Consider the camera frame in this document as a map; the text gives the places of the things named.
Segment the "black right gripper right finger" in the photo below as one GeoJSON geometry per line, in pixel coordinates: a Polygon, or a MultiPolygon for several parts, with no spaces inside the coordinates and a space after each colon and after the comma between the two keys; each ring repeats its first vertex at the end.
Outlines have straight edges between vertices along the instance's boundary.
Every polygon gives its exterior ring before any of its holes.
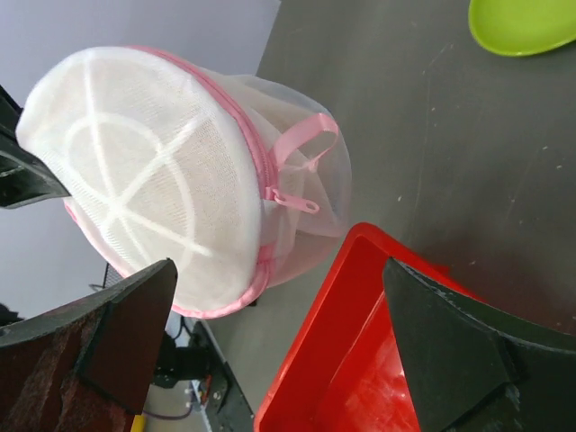
{"type": "Polygon", "coordinates": [[[573,431],[575,338],[389,259],[384,294],[423,431],[573,431]]]}

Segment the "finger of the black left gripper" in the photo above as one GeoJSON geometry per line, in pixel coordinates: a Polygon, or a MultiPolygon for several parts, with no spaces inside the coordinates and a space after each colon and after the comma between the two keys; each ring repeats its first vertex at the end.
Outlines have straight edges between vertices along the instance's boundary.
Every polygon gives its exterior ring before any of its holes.
{"type": "Polygon", "coordinates": [[[1,87],[0,204],[6,209],[69,196],[53,173],[18,144],[15,129],[22,111],[1,87]]]}

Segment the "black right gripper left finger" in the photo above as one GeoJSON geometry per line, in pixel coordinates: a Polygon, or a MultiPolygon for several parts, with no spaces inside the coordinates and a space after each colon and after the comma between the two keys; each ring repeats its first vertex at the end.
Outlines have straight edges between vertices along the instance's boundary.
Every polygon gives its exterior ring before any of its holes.
{"type": "Polygon", "coordinates": [[[144,407],[177,281],[170,259],[1,328],[3,431],[128,431],[144,407]]]}

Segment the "white mesh laundry bag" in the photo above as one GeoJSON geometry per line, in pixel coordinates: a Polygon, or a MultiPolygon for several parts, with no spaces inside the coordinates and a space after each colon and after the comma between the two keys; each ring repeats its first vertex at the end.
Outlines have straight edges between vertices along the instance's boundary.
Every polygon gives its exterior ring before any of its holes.
{"type": "Polygon", "coordinates": [[[184,316],[247,307],[347,233],[352,174],[336,121],[258,76],[158,49],[84,49],[39,80],[15,135],[120,275],[175,262],[184,316]]]}

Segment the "red plastic tray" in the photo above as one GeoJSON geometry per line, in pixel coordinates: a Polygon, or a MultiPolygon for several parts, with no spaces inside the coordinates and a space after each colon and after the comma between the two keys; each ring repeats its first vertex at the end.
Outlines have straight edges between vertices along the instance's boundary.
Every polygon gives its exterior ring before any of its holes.
{"type": "Polygon", "coordinates": [[[384,297],[389,257],[467,292],[448,267],[356,224],[257,411],[256,431],[419,430],[384,297]]]}

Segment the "green plastic bowl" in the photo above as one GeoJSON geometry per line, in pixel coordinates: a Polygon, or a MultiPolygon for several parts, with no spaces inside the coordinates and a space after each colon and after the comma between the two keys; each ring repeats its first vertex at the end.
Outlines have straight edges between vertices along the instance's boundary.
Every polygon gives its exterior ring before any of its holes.
{"type": "Polygon", "coordinates": [[[472,37],[503,57],[526,57],[575,41],[574,0],[472,0],[472,37]]]}

